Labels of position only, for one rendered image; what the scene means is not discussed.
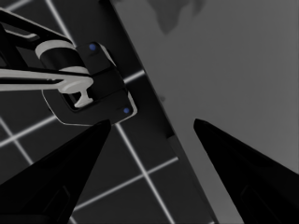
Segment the dark robot body block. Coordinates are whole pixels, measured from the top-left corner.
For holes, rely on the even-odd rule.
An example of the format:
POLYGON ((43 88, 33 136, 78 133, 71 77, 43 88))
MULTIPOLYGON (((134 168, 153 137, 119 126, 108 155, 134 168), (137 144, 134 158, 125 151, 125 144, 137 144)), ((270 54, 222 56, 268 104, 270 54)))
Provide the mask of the dark robot body block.
POLYGON ((122 122, 137 113, 109 51, 98 42, 73 42, 0 7, 0 91, 41 91, 64 125, 122 122))

